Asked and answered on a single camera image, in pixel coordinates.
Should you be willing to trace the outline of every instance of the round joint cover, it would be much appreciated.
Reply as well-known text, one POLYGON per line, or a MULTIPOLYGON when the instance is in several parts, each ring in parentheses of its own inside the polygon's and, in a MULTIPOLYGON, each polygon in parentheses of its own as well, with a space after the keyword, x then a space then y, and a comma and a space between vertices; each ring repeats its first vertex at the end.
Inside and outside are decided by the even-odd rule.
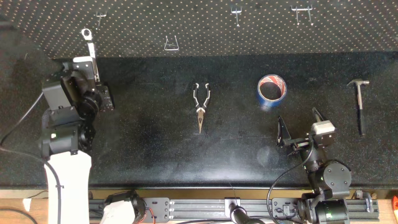
POLYGON ((351 173, 343 164, 332 163, 323 170, 323 181, 331 189, 349 187, 351 185, 351 173))

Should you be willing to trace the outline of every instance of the wooden surface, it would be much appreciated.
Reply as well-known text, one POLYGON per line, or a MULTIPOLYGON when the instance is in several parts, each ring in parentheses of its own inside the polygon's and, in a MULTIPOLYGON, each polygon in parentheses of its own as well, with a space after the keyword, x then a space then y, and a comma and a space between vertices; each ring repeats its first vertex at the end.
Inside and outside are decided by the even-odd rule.
MULTIPOLYGON (((391 200, 378 200, 380 209, 380 222, 366 222, 366 224, 397 224, 394 212, 392 211, 391 200)), ((47 199, 33 199, 30 205, 29 215, 34 217, 39 224, 47 223, 47 210, 48 210, 48 200, 47 199)), ((0 208, 14 208, 24 211, 24 206, 22 204, 22 199, 0 199, 0 208)), ((0 224, 9 223, 32 223, 25 216, 14 213, 14 212, 4 212, 0 211, 0 224)))

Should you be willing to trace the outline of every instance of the blue tape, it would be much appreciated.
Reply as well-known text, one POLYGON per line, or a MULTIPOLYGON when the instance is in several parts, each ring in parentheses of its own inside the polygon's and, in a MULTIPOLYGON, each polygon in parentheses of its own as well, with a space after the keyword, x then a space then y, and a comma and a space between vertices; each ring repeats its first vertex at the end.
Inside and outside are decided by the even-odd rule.
POLYGON ((266 75, 260 79, 259 84, 257 85, 257 98, 259 99, 260 104, 263 106, 273 107, 273 106, 279 105, 279 103, 285 98, 286 93, 287 93, 287 86, 286 86, 285 80, 283 80, 283 78, 281 78, 278 75, 274 75, 274 74, 266 75), (280 98, 278 98, 276 100, 270 100, 270 99, 267 99, 261 93, 261 91, 260 91, 261 85, 263 85, 264 83, 267 83, 267 82, 271 82, 279 87, 280 92, 281 92, 280 98))

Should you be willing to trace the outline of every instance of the perforated board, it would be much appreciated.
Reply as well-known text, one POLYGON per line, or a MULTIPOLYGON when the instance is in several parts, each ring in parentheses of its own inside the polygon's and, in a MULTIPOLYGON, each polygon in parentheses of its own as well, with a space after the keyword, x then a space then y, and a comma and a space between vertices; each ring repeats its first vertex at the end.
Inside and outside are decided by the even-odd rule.
POLYGON ((0 13, 52 58, 88 55, 83 28, 99 57, 398 50, 398 0, 0 0, 0 13), (291 6, 312 6, 313 26, 307 11, 297 25, 291 6), (107 13, 98 30, 97 12, 107 13), (178 51, 164 50, 166 35, 178 51))

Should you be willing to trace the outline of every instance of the wrench handle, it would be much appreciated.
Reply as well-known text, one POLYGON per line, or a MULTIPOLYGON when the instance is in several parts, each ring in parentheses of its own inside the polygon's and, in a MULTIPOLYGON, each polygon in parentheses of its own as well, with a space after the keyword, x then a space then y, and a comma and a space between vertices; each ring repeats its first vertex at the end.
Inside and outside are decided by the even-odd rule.
POLYGON ((359 135, 365 137, 365 118, 363 110, 358 110, 359 135))

